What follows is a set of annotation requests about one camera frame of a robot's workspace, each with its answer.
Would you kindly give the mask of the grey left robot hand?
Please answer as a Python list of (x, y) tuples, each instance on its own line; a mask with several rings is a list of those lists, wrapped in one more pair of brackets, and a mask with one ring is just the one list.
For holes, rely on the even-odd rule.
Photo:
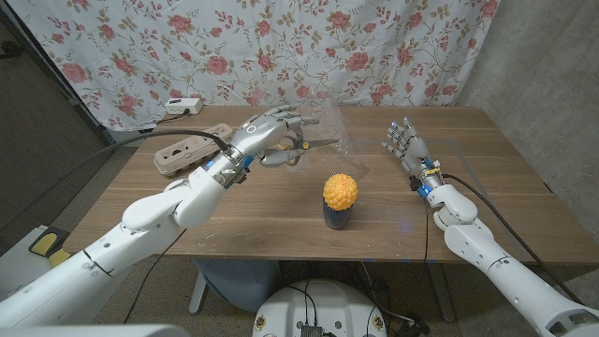
[[(300, 145), (303, 141), (302, 127), (317, 125), (319, 120), (301, 115), (296, 112), (296, 108), (293, 105), (283, 105), (253, 116), (235, 133), (230, 146), (243, 157), (257, 156), (264, 167), (297, 165), (300, 157), (305, 154)], [(293, 147), (289, 150), (274, 149), (281, 139), (286, 138), (285, 133), (289, 130), (297, 135), (292, 140)]]

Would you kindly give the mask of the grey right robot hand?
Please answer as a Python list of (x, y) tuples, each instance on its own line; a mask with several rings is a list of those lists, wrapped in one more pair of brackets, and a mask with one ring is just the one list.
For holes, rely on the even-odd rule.
[(387, 141), (382, 146), (400, 159), (403, 168), (417, 176), (425, 169), (432, 169), (430, 153), (416, 128), (404, 117), (402, 124), (392, 122), (387, 130)]

